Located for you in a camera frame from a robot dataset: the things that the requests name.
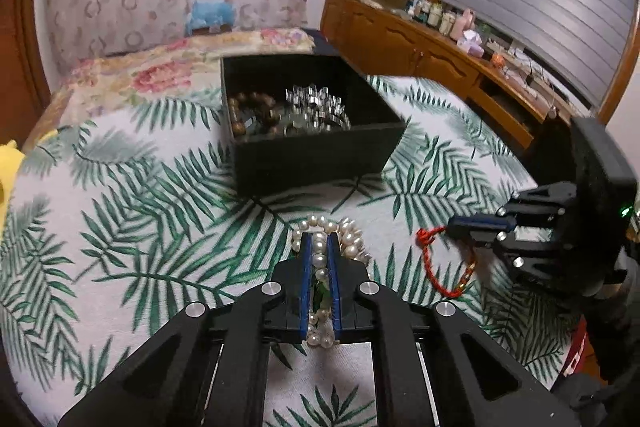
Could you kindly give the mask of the pink bottle on sideboard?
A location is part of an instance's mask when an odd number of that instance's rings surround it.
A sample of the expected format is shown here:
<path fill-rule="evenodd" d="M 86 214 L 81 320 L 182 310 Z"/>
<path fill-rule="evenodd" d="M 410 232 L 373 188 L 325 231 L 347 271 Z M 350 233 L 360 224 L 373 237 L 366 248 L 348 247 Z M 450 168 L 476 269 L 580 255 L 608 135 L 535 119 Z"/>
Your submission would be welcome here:
<path fill-rule="evenodd" d="M 475 12 L 471 9 L 465 9 L 462 14 L 459 14 L 452 26 L 449 37 L 454 41 L 459 41 L 463 38 L 463 34 L 467 30 L 474 28 Z"/>

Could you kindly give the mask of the black square jewelry box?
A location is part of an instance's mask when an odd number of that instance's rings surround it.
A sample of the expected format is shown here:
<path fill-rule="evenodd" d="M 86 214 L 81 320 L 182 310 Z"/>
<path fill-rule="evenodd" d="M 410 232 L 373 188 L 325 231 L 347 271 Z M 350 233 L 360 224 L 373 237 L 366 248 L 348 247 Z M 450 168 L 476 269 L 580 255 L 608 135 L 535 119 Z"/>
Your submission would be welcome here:
<path fill-rule="evenodd" d="M 379 173 L 407 128 L 338 55 L 226 57 L 220 75 L 224 139 L 243 196 Z"/>

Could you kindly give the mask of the palm leaf print tablecloth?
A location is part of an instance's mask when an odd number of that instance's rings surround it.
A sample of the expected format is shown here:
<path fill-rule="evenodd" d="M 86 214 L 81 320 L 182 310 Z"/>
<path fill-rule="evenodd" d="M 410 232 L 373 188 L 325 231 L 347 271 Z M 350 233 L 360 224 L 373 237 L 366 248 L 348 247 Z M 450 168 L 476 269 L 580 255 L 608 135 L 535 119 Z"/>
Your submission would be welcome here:
<path fill-rule="evenodd" d="M 533 180 L 433 81 L 372 84 L 407 125 L 376 176 L 240 196 L 218 88 L 93 117 L 26 156 L 1 241 L 1 338 L 39 424 L 56 425 L 188 303 L 225 305 L 262 283 L 305 222 L 352 222 L 370 277 L 410 303 L 454 288 L 459 249 L 437 239 L 429 280 L 416 230 L 495 211 Z"/>

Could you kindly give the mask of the silver crystal hair comb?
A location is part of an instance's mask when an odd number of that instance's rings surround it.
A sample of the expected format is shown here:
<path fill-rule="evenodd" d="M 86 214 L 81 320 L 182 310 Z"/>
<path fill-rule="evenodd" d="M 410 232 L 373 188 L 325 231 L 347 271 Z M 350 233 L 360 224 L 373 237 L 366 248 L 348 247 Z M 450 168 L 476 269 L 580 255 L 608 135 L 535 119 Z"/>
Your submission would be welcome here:
<path fill-rule="evenodd" d="M 279 127 L 284 136 L 289 136 L 349 130 L 352 124 L 339 96 L 310 84 L 285 91 Z"/>

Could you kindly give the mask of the wooden sideboard cabinet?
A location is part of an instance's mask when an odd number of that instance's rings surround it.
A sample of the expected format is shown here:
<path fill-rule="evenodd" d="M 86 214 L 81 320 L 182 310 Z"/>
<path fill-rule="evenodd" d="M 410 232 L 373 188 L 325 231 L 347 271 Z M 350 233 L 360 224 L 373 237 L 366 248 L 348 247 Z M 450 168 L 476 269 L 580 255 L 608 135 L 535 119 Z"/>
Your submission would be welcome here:
<path fill-rule="evenodd" d="M 326 0 L 320 30 L 366 75 L 426 78 L 440 83 L 489 119 L 521 152 L 570 153 L 570 127 L 521 83 L 462 52 L 431 28 L 360 0 Z"/>

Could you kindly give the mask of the blue plush toy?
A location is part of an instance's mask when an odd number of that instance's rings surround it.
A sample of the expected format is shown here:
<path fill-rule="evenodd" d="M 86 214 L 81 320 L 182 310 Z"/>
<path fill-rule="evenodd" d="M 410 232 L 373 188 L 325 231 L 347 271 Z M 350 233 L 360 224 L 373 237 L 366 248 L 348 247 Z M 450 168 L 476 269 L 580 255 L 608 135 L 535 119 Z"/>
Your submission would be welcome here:
<path fill-rule="evenodd" d="M 229 2 L 208 2 L 196 0 L 186 16 L 187 36 L 193 36 L 199 30 L 210 34 L 230 30 L 235 24 L 233 6 Z"/>

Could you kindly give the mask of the white jar on sideboard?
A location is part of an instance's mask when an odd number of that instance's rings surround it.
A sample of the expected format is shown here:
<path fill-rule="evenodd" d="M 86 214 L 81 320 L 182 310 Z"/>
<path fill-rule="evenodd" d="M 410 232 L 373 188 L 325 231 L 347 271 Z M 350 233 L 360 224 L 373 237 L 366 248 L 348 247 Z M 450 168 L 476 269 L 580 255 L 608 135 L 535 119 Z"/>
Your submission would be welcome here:
<path fill-rule="evenodd" d="M 442 14 L 442 18 L 440 19 L 440 25 L 438 31 L 441 35 L 447 37 L 450 35 L 452 28 L 454 28 L 454 23 L 457 20 L 457 14 L 454 12 L 446 12 Z"/>

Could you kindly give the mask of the brown louvered wardrobe door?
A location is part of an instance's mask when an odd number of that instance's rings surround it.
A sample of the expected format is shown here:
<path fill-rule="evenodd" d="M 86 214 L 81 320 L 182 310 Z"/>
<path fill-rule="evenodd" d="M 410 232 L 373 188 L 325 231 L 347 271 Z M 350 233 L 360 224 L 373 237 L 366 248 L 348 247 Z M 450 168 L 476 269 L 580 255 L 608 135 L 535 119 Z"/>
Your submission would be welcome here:
<path fill-rule="evenodd" d="M 1 0 L 1 143 L 23 145 L 50 103 L 34 0 Z"/>

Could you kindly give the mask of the yellow plush toy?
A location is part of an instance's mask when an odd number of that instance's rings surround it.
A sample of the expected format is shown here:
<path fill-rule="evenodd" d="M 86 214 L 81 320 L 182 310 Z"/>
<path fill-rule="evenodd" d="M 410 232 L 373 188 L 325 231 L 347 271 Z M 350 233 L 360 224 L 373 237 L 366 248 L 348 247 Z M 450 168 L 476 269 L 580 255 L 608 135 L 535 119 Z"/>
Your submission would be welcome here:
<path fill-rule="evenodd" d="M 25 154 L 18 149 L 16 141 L 0 146 L 0 234 L 3 233 L 10 196 L 24 158 Z"/>

